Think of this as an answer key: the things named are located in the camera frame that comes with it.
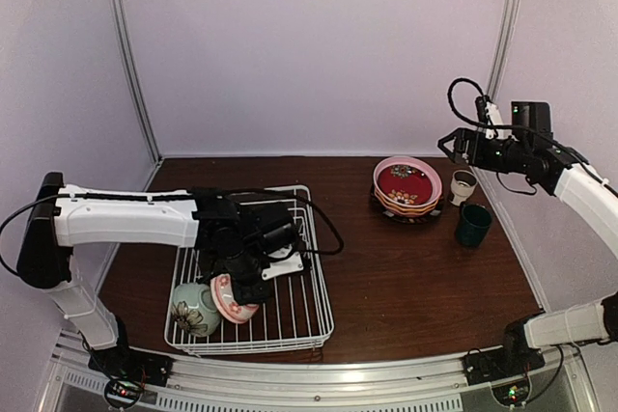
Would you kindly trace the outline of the white cup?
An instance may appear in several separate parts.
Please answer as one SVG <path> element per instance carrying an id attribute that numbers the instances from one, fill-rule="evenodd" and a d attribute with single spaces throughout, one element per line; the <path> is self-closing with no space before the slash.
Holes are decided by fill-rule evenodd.
<path id="1" fill-rule="evenodd" d="M 453 173 L 450 183 L 449 202 L 453 206 L 460 206 L 474 193 L 478 179 L 468 170 L 457 170 Z"/>

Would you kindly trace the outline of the pink patterned white bowl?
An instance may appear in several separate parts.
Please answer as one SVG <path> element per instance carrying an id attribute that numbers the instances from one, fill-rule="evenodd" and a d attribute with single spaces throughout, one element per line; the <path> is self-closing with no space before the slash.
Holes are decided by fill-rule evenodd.
<path id="1" fill-rule="evenodd" d="M 211 279 L 211 296 L 218 312 L 234 324 L 248 322 L 260 309 L 257 304 L 240 305 L 234 296 L 229 274 L 221 274 Z"/>

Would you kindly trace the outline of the dark brown bowl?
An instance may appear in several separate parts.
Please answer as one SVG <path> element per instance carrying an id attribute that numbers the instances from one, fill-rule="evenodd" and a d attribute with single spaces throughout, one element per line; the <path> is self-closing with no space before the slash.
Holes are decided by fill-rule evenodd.
<path id="1" fill-rule="evenodd" d="M 378 188 L 386 198 L 404 206 L 421 206 L 434 197 L 434 184 L 420 168 L 392 164 L 378 174 Z"/>

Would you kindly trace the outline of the light pink plate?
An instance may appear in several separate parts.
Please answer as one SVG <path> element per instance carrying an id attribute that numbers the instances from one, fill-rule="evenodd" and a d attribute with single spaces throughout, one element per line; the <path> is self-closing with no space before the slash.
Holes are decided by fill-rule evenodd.
<path id="1" fill-rule="evenodd" d="M 417 217 L 435 209 L 443 187 L 437 171 L 410 156 L 391 156 L 373 171 L 374 196 L 387 210 Z"/>

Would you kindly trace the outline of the yellow dotted plate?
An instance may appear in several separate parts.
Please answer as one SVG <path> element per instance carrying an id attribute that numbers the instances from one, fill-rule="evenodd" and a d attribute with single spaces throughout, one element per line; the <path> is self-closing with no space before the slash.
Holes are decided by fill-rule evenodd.
<path id="1" fill-rule="evenodd" d="M 401 204 L 395 204 L 393 202 L 387 201 L 383 196 L 381 196 L 381 194 L 377 193 L 375 190 L 371 190 L 370 195 L 386 211 L 390 211 L 397 216 L 408 218 L 421 217 L 425 214 L 429 214 L 435 209 L 437 209 L 443 201 L 443 198 L 439 197 L 437 200 L 435 200 L 433 203 L 428 204 L 427 206 L 402 206 Z"/>

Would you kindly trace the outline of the black striped plate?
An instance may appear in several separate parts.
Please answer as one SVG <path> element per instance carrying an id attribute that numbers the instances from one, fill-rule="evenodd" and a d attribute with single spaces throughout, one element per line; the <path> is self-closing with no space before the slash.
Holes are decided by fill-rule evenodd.
<path id="1" fill-rule="evenodd" d="M 420 216 L 411 217 L 405 216 L 401 213 L 393 212 L 392 210 L 385 207 L 378 199 L 378 196 L 375 193 L 374 186 L 372 186 L 369 190 L 369 198 L 369 204 L 373 212 L 380 214 L 394 222 L 407 225 L 424 225 L 435 223 L 442 216 L 442 212 L 445 207 L 445 199 L 443 196 L 440 196 L 435 204 L 435 207 L 432 210 L 429 210 L 428 212 L 425 212 Z"/>

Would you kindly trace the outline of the dark teal mug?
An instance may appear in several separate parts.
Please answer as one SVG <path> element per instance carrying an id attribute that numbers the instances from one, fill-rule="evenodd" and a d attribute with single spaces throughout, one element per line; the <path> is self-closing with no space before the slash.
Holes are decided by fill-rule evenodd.
<path id="1" fill-rule="evenodd" d="M 492 215 L 481 205 L 461 203 L 456 240 L 464 247 L 478 248 L 492 225 Z"/>

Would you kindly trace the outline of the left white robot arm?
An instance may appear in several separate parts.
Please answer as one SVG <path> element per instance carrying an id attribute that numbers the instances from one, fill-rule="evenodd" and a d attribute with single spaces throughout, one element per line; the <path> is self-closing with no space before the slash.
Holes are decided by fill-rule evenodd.
<path id="1" fill-rule="evenodd" d="M 117 192 L 66 184 L 47 174 L 30 216 L 16 263 L 17 276 L 44 290 L 119 377 L 133 375 L 139 358 L 123 344 L 119 320 L 71 264 L 73 249 L 90 243 L 152 243 L 212 252 L 225 262 L 249 243 L 239 206 L 218 189 Z"/>

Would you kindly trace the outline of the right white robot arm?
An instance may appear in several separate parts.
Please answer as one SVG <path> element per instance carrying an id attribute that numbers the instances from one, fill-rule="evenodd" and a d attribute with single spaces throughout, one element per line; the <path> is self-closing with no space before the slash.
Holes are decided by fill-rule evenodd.
<path id="1" fill-rule="evenodd" d="M 487 138 L 481 129 L 457 128 L 437 142 L 453 162 L 503 174 L 523 174 L 530 185 L 570 207 L 617 253 L 617 193 L 600 179 L 576 151 L 547 134 L 521 125 L 509 127 L 506 139 Z M 617 341 L 617 295 L 566 310 L 521 319 L 505 329 L 504 346 L 495 353 L 501 373 L 517 373 L 532 351 L 567 343 L 608 344 Z"/>

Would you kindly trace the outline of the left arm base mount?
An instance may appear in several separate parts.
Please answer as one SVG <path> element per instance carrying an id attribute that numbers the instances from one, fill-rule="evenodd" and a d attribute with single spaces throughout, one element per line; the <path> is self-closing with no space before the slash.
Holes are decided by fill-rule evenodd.
<path id="1" fill-rule="evenodd" d="M 174 360 L 167 355 L 133 349 L 129 346 L 126 325 L 117 318 L 119 336 L 111 348 L 96 350 L 82 337 L 82 347 L 90 358 L 88 367 L 107 378 L 103 398 L 118 411 L 135 406 L 146 393 L 146 387 L 165 387 Z"/>

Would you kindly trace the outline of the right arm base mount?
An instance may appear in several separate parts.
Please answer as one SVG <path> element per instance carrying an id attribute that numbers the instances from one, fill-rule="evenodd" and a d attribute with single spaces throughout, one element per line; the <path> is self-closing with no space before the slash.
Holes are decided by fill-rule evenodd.
<path id="1" fill-rule="evenodd" d="M 528 346 L 522 322 L 507 326 L 502 345 L 481 350 L 470 349 L 463 358 L 469 386 L 490 383 L 494 399 L 503 406 L 524 406 L 532 398 L 529 374 L 545 366 L 538 348 Z"/>

